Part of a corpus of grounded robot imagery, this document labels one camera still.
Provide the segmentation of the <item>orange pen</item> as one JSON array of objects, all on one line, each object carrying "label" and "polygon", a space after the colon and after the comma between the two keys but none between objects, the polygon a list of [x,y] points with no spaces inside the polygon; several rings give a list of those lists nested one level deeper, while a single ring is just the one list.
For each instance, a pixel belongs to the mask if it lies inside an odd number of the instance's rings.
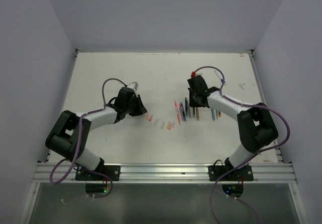
[{"label": "orange pen", "polygon": [[195,115],[196,115],[196,119],[197,121],[200,120],[200,116],[199,116],[199,108],[195,108]]}]

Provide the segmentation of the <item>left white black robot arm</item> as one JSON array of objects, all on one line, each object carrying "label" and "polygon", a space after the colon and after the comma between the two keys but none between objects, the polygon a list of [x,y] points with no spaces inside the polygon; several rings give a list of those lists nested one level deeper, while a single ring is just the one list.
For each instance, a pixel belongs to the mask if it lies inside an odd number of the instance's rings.
[{"label": "left white black robot arm", "polygon": [[86,148],[90,131],[105,125],[116,124],[126,115],[135,117],[147,113],[137,87],[133,84],[122,87],[113,102],[104,108],[88,113],[73,113],[65,110],[61,113],[50,131],[45,145],[72,163],[87,168],[87,174],[93,180],[104,176],[103,160]]}]

